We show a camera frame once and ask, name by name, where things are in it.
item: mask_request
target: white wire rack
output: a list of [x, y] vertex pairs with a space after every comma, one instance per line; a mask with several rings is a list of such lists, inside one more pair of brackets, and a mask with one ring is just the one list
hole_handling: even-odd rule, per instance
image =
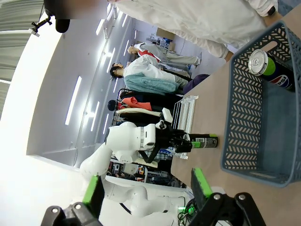
[[[187, 96], [174, 105], [173, 129], [181, 129], [186, 133], [191, 132], [194, 106], [198, 96]], [[176, 153], [175, 149], [170, 147], [169, 150], [181, 159], [188, 159], [187, 153]]]

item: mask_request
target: white ceiling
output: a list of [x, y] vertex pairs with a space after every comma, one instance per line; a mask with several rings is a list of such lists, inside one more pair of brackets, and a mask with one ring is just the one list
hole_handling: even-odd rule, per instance
[[[108, 21], [108, 40], [103, 30], [96, 35], [100, 22], [97, 13], [90, 18], [72, 20], [68, 32], [63, 35], [53, 54], [36, 103], [29, 134], [27, 154], [37, 154], [68, 165], [79, 166], [95, 149], [96, 138], [103, 142], [103, 129], [107, 114], [110, 126], [112, 112], [107, 102], [116, 99], [120, 88], [119, 80], [110, 80], [107, 67], [110, 58], [102, 53], [111, 53], [115, 48], [111, 64], [120, 62], [126, 65], [130, 58], [124, 55], [127, 40], [134, 42], [133, 19], [119, 12]], [[69, 125], [65, 125], [71, 97], [78, 77], [82, 78]], [[93, 117], [84, 117], [85, 112], [95, 112], [100, 102], [93, 131]]]

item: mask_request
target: white jacket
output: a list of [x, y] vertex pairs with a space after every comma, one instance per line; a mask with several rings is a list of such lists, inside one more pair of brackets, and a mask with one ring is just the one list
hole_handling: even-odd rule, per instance
[[265, 29], [261, 16], [277, 0], [119, 0], [116, 6], [225, 58], [224, 44], [241, 48]]
[[143, 55], [142, 57], [134, 60], [124, 69], [123, 77], [141, 72], [149, 78], [175, 81], [174, 75], [160, 70], [156, 58], [150, 55]]

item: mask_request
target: ceiling light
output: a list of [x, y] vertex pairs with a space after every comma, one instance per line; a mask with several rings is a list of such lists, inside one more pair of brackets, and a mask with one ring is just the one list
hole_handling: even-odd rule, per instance
[[99, 107], [99, 101], [97, 102], [97, 105], [96, 105], [96, 109], [95, 109], [95, 113], [94, 113], [94, 118], [93, 118], [93, 122], [92, 122], [92, 126], [91, 126], [91, 132], [93, 131], [95, 119], [96, 119], [96, 116], [97, 116], [98, 107]]
[[104, 34], [104, 38], [105, 39], [109, 38], [108, 20], [104, 21], [104, 24], [103, 24], [103, 34]]
[[129, 42], [129, 40], [127, 40], [127, 45], [126, 45], [126, 48], [125, 48], [125, 50], [124, 50], [123, 56], [125, 56], [125, 55], [126, 55], [126, 51], [127, 51], [128, 42]]
[[75, 103], [75, 99], [76, 99], [77, 93], [79, 91], [80, 83], [81, 83], [81, 77], [79, 76], [77, 78], [77, 82], [76, 82], [76, 85], [75, 85], [75, 88], [74, 88], [74, 91], [73, 91], [73, 95], [72, 95], [71, 102], [70, 102], [70, 105], [69, 105], [69, 109], [68, 109], [68, 113], [67, 113], [65, 125], [69, 125], [71, 114], [72, 114], [72, 110], [73, 110], [74, 103]]
[[87, 117], [92, 118], [95, 116], [95, 113], [93, 112], [87, 112]]
[[11, 81], [7, 81], [7, 80], [3, 80], [3, 79], [0, 79], [0, 82], [6, 83], [6, 84], [11, 84]]
[[114, 10], [111, 10], [110, 13], [108, 14], [107, 20], [110, 20], [110, 19], [111, 19], [113, 13], [114, 13]]
[[109, 14], [111, 11], [111, 3], [108, 4], [108, 7], [107, 7], [107, 14]]
[[0, 34], [29, 34], [29, 30], [0, 31]]
[[97, 29], [96, 29], [96, 35], [99, 34], [99, 32], [100, 32], [100, 30], [101, 30], [101, 28], [102, 28], [102, 26], [103, 26], [104, 21], [105, 21], [104, 19], [101, 19], [101, 20], [100, 20], [99, 25], [98, 25], [98, 27], [97, 27]]
[[127, 15], [126, 15], [126, 17], [125, 17], [124, 20], [123, 20], [122, 27], [123, 27], [124, 24], [126, 23], [126, 20], [127, 20]]
[[105, 129], [106, 129], [106, 127], [107, 127], [108, 118], [109, 118], [109, 114], [107, 114], [107, 118], [106, 118], [106, 120], [105, 120], [105, 124], [104, 124], [104, 128], [103, 128], [103, 134], [104, 134]]
[[116, 89], [117, 82], [118, 82], [118, 78], [116, 79], [116, 82], [115, 82], [115, 86], [114, 86], [113, 93], [115, 93], [115, 89]]
[[113, 54], [112, 54], [112, 53], [106, 53], [106, 52], [104, 52], [104, 56], [105, 56], [105, 57], [112, 57]]
[[111, 63], [112, 63], [112, 59], [114, 57], [114, 53], [115, 53], [115, 48], [113, 49], [113, 52], [112, 52], [112, 56], [111, 56], [111, 59], [110, 59], [110, 62], [109, 62], [108, 68], [107, 68], [107, 73], [109, 72], [109, 69], [110, 69], [110, 66], [111, 66]]

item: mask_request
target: person's arm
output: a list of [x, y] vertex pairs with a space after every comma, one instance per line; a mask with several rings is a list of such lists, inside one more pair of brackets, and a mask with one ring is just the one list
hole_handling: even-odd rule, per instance
[[145, 44], [143, 46], [147, 51], [151, 52], [153, 55], [159, 58], [160, 61], [167, 61], [167, 57], [163, 54], [163, 52], [154, 44], [149, 45]]
[[207, 49], [208, 52], [215, 57], [224, 58], [226, 61], [229, 61], [231, 56], [233, 55], [233, 53], [230, 52], [224, 44], [207, 40], [207, 39], [201, 39], [179, 30], [175, 30], [171, 32], [175, 33], [176, 35], [178, 35], [183, 39], [191, 41], [193, 44], [196, 44], [201, 48]]
[[268, 11], [274, 6], [278, 9], [276, 0], [246, 0], [250, 6], [257, 11], [257, 13], [262, 16], [265, 24], [270, 26], [275, 23], [277, 20], [282, 18], [282, 15], [277, 11], [272, 15], [268, 15]]
[[151, 65], [154, 65], [156, 68], [159, 69], [159, 64], [158, 64], [158, 62], [157, 62], [157, 59], [154, 58], [154, 57], [152, 57], [152, 56], [150, 56], [150, 55], [145, 54], [145, 55], [141, 56], [141, 57], [138, 58], [138, 59], [141, 59], [140, 62], [141, 62], [141, 64], [143, 64], [143, 65], [151, 64]]

